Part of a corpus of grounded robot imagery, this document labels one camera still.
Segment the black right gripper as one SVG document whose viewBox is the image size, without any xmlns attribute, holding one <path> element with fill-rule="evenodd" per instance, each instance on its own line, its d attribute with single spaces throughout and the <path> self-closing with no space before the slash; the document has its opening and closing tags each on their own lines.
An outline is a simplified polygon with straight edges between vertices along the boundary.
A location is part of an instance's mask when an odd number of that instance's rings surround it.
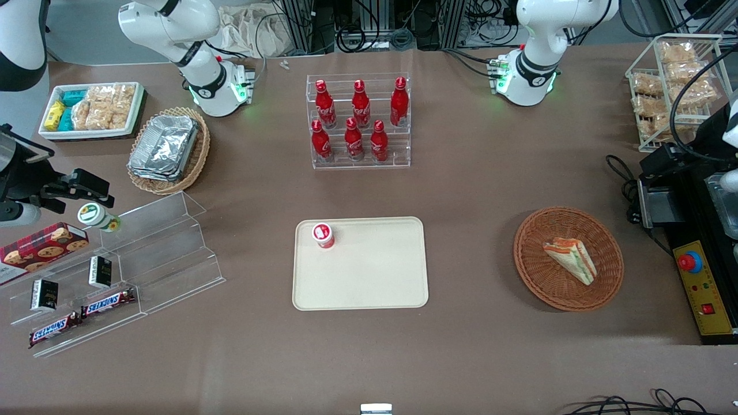
<svg viewBox="0 0 738 415">
<path fill-rule="evenodd" d="M 64 213 L 66 199 L 84 199 L 113 208 L 115 199 L 109 194 L 109 183 L 84 169 L 74 169 L 65 183 L 55 182 L 57 172 L 50 157 L 54 152 L 35 144 L 2 125 L 2 200 L 22 201 L 40 194 L 40 207 L 53 213 Z"/>
</svg>

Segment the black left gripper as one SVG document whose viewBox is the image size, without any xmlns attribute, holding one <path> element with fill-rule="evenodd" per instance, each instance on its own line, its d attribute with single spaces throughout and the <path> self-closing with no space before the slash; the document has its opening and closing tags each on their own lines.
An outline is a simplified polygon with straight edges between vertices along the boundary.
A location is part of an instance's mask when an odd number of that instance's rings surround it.
<svg viewBox="0 0 738 415">
<path fill-rule="evenodd" d="M 699 127 L 691 149 L 710 162 L 733 163 L 733 114 L 723 106 Z M 673 168 L 675 173 L 690 171 L 701 164 L 701 158 L 676 150 L 674 144 L 662 144 L 640 162 L 641 176 L 658 176 Z"/>
</svg>

